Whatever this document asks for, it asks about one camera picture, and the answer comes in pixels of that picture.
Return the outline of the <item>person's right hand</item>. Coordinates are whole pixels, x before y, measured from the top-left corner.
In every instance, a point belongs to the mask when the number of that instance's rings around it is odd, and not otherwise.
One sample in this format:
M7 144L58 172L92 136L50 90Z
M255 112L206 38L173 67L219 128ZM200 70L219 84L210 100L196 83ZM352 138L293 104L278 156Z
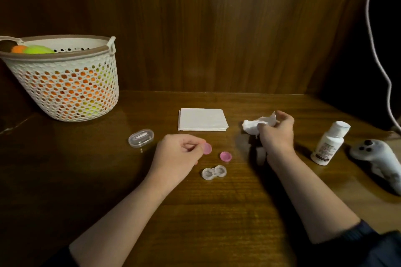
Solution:
M275 111L276 124L269 126L258 124L259 138L267 153L267 160L282 158L295 154L294 150L294 118L283 111Z

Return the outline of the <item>person's left hand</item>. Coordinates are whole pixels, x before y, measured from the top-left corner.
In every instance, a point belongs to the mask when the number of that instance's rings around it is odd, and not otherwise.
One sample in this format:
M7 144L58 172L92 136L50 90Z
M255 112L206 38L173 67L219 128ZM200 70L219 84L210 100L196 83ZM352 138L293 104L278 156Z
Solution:
M184 149L179 146L176 134L167 134L157 145L146 181L162 192L170 193L186 178L203 155L201 146Z

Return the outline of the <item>person's left forearm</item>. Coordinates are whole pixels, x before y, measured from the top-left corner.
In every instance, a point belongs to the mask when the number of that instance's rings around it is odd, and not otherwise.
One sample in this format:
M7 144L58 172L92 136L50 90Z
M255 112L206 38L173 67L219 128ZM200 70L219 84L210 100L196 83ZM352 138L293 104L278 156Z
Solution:
M122 267L148 221L174 188L171 180L148 175L69 245L78 266Z

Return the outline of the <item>person's right forearm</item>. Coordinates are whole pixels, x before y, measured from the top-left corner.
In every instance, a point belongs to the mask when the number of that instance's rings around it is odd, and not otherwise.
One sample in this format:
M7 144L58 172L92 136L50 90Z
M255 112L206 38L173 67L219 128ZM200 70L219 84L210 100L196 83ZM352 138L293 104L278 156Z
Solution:
M267 149L267 162L280 180L311 243L337 238L361 222L293 148Z

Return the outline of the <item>folded white tissue stack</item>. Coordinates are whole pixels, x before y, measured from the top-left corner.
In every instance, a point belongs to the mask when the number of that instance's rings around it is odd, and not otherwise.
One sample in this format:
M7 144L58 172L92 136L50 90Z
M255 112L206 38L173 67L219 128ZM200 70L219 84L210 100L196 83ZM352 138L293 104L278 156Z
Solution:
M181 108L178 131L225 132L228 123L222 109Z

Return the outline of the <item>clear contact lens case base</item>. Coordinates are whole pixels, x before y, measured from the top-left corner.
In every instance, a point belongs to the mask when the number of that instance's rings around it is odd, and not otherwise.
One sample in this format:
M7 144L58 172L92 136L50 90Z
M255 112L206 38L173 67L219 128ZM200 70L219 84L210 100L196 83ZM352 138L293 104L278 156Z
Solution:
M214 168L205 168L201 176L205 180L213 180L216 177L225 177L227 175L227 169L223 165L217 165Z

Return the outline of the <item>clear small plastic box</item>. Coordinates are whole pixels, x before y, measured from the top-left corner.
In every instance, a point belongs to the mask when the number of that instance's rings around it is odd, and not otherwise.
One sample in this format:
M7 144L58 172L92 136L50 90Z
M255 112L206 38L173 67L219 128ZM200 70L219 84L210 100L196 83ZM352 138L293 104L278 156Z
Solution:
M132 148L142 148L153 142L154 132L151 129L142 129L133 133L128 138L128 143Z

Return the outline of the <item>white solution bottle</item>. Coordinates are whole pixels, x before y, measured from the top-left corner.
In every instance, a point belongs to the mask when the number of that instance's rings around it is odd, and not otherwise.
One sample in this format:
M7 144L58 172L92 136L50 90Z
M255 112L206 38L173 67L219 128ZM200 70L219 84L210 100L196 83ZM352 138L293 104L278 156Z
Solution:
M334 122L331 127L321 137L316 149L310 158L316 164L326 166L331 161L335 153L344 143L344 137L350 129L350 124L343 121Z

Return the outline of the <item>white handheld controller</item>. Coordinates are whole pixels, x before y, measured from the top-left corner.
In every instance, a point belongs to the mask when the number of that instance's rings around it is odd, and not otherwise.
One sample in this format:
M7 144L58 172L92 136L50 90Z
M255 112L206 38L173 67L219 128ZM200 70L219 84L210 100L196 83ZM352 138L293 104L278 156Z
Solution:
M353 159L370 163L371 172L384 179L401 196L401 163L388 143L367 139L352 146L349 155Z

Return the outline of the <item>white perforated plastic basket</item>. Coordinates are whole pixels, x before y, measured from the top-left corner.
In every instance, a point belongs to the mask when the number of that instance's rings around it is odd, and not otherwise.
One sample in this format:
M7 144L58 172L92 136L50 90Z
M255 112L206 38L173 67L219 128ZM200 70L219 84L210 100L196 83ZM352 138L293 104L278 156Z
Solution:
M41 45L51 54L0 51L0 58L51 118L84 122L110 112L118 102L116 37L95 35L0 36L0 42Z

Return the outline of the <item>dark blue sleeve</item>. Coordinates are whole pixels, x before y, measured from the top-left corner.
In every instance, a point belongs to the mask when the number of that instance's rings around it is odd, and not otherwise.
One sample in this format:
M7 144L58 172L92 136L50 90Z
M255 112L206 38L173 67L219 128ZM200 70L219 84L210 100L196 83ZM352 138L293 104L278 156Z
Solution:
M379 234L365 221L312 246L309 267L401 267L401 232Z

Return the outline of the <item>yellow-green ball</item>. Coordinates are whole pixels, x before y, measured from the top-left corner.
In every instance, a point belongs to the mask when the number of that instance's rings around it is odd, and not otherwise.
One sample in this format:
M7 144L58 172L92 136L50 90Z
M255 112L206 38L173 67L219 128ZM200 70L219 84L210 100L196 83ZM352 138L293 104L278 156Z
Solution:
M55 51L51 48L41 46L41 45L31 45L27 46L23 50L24 54L51 54L55 53Z

